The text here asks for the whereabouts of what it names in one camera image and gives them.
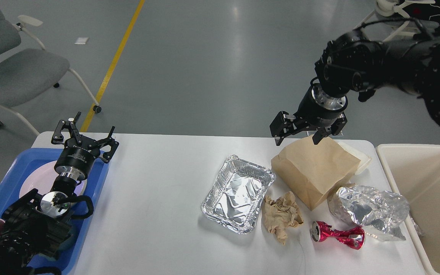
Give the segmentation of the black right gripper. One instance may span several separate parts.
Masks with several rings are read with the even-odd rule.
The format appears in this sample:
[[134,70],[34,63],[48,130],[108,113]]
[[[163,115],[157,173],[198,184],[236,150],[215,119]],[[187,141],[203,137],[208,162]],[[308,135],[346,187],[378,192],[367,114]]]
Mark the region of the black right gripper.
[[312,141],[318,145],[323,138],[337,136],[342,132],[348,122],[344,114],[347,106],[347,96],[331,97],[320,84],[312,84],[294,115],[286,111],[276,114],[269,126],[271,136],[276,146],[280,146],[288,136],[316,131]]

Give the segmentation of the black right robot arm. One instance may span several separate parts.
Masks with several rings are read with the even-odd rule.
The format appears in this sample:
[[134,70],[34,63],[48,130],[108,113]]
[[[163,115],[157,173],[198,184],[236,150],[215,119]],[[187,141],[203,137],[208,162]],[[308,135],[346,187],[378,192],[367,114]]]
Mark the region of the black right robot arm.
[[[388,21],[413,22],[419,30],[412,39],[378,41],[363,29]],[[299,132],[314,132],[318,144],[338,135],[348,120],[347,93],[370,99],[377,89],[394,87],[423,99],[432,120],[440,127],[440,36],[416,18],[391,18],[362,23],[327,43],[314,64],[315,77],[294,114],[280,111],[270,124],[279,146]]]

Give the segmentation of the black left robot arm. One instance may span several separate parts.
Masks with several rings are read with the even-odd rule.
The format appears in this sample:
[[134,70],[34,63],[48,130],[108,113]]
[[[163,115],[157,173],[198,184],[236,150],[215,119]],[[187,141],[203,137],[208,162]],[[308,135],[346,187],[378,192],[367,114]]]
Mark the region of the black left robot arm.
[[60,120],[52,135],[51,143],[63,145],[63,150],[50,190],[42,194],[33,188],[2,212],[0,275],[60,275],[59,267],[35,268],[29,263],[39,254],[58,259],[60,247],[72,237],[72,221],[93,215],[92,197],[79,195],[76,188],[88,179],[96,160],[110,162],[119,142],[112,136],[114,126],[99,140],[81,134],[76,127],[80,115]]

